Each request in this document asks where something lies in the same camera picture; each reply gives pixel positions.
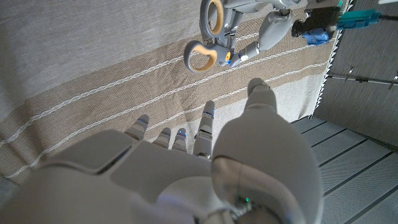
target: cable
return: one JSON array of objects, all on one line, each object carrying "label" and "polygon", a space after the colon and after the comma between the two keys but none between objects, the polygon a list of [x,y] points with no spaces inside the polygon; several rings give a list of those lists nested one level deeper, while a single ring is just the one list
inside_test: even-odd
[{"label": "cable", "polygon": [[387,21],[398,21],[398,16],[388,16],[388,15],[381,15],[379,19],[387,20]]}]

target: gray floor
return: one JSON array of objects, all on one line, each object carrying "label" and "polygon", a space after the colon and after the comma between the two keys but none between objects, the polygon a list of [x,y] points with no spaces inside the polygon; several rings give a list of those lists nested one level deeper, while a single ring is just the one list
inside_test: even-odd
[{"label": "gray floor", "polygon": [[398,223],[398,154],[322,119],[293,124],[312,145],[323,185],[322,223]]},{"label": "gray floor", "polygon": [[[398,16],[398,2],[356,1],[354,11],[377,9]],[[392,81],[398,75],[398,22],[379,21],[345,30],[329,75]],[[315,116],[398,146],[398,86],[328,79]]]}]

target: beige striped fabric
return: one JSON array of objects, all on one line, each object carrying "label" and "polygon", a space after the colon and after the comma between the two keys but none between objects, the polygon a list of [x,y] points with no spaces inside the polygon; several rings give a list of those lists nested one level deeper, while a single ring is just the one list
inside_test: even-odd
[{"label": "beige striped fabric", "polygon": [[[294,10],[294,18],[303,18],[303,8]],[[257,38],[262,20],[241,24],[237,49]],[[242,100],[244,87],[254,77],[275,88],[323,74],[333,46],[333,41],[307,46],[305,39],[288,33],[275,47],[236,68],[215,65],[194,74],[182,60],[185,45],[193,39],[200,36],[159,47],[25,100],[0,122],[1,175],[20,184],[48,156],[104,129],[124,131],[140,114],[150,116],[146,138],[153,138],[164,127],[196,120],[201,114],[193,110],[175,116],[181,111],[223,95],[217,108]]]}]

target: scissors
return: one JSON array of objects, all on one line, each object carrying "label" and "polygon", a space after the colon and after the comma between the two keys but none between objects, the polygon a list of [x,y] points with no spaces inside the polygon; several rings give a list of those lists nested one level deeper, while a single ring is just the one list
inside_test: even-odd
[{"label": "scissors", "polygon": [[[210,27],[208,19],[211,4],[214,4],[217,11],[217,22],[214,28]],[[190,41],[184,50],[184,63],[191,72],[200,73],[209,70],[216,62],[220,65],[229,64],[232,53],[224,44],[224,10],[220,0],[202,0],[200,5],[199,27],[204,45],[200,41]],[[198,52],[208,56],[207,63],[202,68],[194,68],[190,65],[190,56]]]}]

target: scissor handle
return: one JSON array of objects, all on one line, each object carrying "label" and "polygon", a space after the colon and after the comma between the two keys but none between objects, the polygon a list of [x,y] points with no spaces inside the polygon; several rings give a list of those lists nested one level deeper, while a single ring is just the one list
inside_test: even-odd
[{"label": "scissor handle", "polygon": [[[194,52],[208,56],[209,60],[202,68],[194,68],[190,65],[190,56]],[[201,42],[192,40],[185,46],[183,57],[186,68],[191,72],[199,73],[209,70],[216,62],[228,62],[231,59],[231,52],[226,47],[220,45],[211,44],[204,46]]]},{"label": "scissor handle", "polygon": [[[208,11],[210,4],[213,3],[217,10],[217,22],[214,28],[211,28],[208,20]],[[219,37],[221,34],[224,36],[224,9],[223,3],[220,0],[202,0],[200,5],[200,26],[203,32],[209,37]]]},{"label": "scissor handle", "polygon": [[[193,52],[198,52],[199,54],[208,55],[209,60],[207,61],[206,65],[202,68],[194,68],[190,65],[190,56]],[[208,47],[204,46],[201,42],[197,40],[190,41],[187,46],[185,46],[184,50],[184,63],[187,69],[191,72],[204,72],[209,70],[217,61],[217,51],[214,49],[209,49]]]}]

